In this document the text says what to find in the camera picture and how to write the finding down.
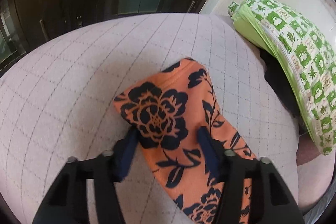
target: folded cloth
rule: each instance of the folded cloth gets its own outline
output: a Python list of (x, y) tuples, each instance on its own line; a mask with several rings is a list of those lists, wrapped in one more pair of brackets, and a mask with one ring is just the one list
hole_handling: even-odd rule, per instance
[(330, 154), (336, 148), (336, 54), (331, 44), (315, 24), (276, 0), (232, 2), (228, 12), (236, 31), (278, 60), (311, 139), (321, 154)]
[[(185, 58), (137, 82), (114, 99), (121, 116), (139, 131), (142, 152), (154, 176), (195, 223), (211, 223), (223, 183), (208, 170), (197, 142), (206, 126), (212, 138), (239, 156), (254, 159), (237, 130), (221, 115), (208, 72)], [(245, 179), (240, 223), (247, 223), (251, 180)]]

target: orange floral cloth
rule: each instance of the orange floral cloth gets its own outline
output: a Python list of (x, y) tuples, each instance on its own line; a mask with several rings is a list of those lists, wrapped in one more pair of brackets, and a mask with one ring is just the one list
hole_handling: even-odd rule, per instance
[[(147, 163), (164, 190), (195, 223), (211, 223), (223, 183), (207, 169), (197, 130), (206, 126), (212, 138), (239, 156), (255, 155), (225, 120), (210, 76), (198, 62), (185, 58), (129, 87), (114, 100), (121, 116), (139, 131)], [(240, 223), (247, 223), (251, 180), (244, 181)]]

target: black flower print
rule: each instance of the black flower print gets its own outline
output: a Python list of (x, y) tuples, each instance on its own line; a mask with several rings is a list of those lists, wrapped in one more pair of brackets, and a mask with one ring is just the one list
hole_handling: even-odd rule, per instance
[(171, 72), (174, 69), (178, 68), (181, 65), (181, 62), (178, 61), (177, 63), (175, 63), (174, 65), (171, 65), (170, 67), (166, 68), (165, 70), (163, 70), (162, 72)]
[(188, 135), (182, 114), (188, 95), (175, 89), (162, 90), (145, 82), (128, 93), (130, 102), (122, 105), (121, 116), (137, 126), (143, 148), (158, 147), (174, 150)]
[(221, 192), (211, 187), (208, 193), (202, 195), (201, 202), (185, 208), (183, 212), (195, 223), (211, 223), (218, 207)]
[(205, 79), (206, 76), (207, 72), (204, 69), (199, 69), (198, 71), (191, 73), (188, 77), (188, 89), (197, 86), (200, 82), (202, 82), (203, 79)]

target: screw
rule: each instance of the screw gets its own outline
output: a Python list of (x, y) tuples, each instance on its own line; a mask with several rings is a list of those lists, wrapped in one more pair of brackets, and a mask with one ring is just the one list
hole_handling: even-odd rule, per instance
[(260, 160), (264, 164), (270, 164), (271, 163), (271, 160), (267, 157), (262, 157)]
[(101, 153), (104, 157), (109, 157), (113, 155), (113, 150), (105, 150), (103, 153)]
[(67, 163), (73, 163), (73, 162), (75, 162), (75, 161), (78, 161), (78, 159), (76, 158), (76, 157), (69, 157), (68, 159), (67, 159)]
[(234, 157), (236, 155), (236, 152), (234, 152), (233, 150), (226, 150), (224, 154), (228, 157)]

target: light green fabric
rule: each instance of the light green fabric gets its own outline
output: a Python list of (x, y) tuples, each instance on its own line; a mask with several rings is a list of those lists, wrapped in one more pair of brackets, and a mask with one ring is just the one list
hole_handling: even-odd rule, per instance
[(280, 63), (320, 153), (336, 146), (336, 55), (319, 29), (276, 0), (233, 2), (234, 27)]

